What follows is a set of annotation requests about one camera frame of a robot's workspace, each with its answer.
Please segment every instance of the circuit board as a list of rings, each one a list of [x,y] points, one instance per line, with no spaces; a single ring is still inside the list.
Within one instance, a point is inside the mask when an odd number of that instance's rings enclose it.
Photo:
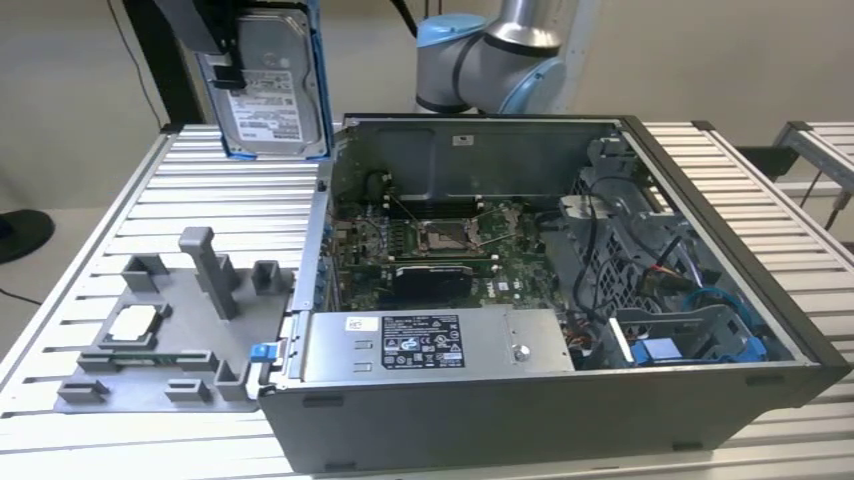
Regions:
[[[346,218],[335,222],[336,308],[513,304],[519,309],[565,311],[569,304],[539,238],[538,213],[511,201],[481,202],[474,213],[469,218],[419,219],[358,205],[339,209]],[[457,290],[430,298],[401,295],[401,277],[427,273],[419,269],[431,269],[429,277]]]

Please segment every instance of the power supply label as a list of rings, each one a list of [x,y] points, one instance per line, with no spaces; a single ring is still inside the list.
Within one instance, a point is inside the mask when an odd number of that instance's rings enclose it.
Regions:
[[[383,317],[383,367],[397,370],[465,366],[457,315]]]

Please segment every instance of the slatted aluminum surface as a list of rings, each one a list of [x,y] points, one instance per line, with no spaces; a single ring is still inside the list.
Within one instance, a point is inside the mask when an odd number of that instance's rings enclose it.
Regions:
[[[854,123],[793,122],[776,145],[794,148],[846,192],[854,192]]]
[[[701,132],[690,123],[647,126],[854,361],[854,259],[848,251],[715,132]],[[0,365],[0,378],[11,373],[0,392],[3,478],[24,476],[6,472],[26,472],[28,478],[308,478],[292,474],[260,412],[70,416],[51,408],[78,350],[92,342],[115,304],[122,286],[115,274],[127,256],[170,252],[170,265],[188,265],[168,239],[203,221],[222,232],[218,247],[232,253],[238,265],[275,258],[296,268],[312,175],[312,165],[299,161],[227,161],[212,127],[188,128],[163,139]],[[762,415],[714,452],[371,478],[854,478],[853,380],[848,377],[806,407]]]

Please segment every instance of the blue cable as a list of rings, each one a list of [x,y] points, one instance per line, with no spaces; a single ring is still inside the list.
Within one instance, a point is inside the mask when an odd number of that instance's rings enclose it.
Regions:
[[[682,311],[691,309],[691,302],[694,298],[705,293],[713,293],[723,298],[727,302],[730,302],[738,310],[738,316],[742,318],[747,326],[753,327],[753,315],[750,314],[750,310],[747,310],[747,307],[745,306],[742,301],[738,300],[738,298],[735,298],[729,292],[721,290],[717,287],[703,287],[698,290],[694,290],[694,292],[691,292],[682,300]]]

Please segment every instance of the gray post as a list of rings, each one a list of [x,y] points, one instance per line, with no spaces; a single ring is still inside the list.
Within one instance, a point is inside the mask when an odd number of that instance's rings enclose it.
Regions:
[[[216,313],[223,319],[231,319],[238,315],[238,304],[231,297],[228,279],[219,266],[216,253],[211,246],[214,230],[210,227],[187,227],[178,245],[182,252],[192,257],[196,264],[199,284],[216,308]]]

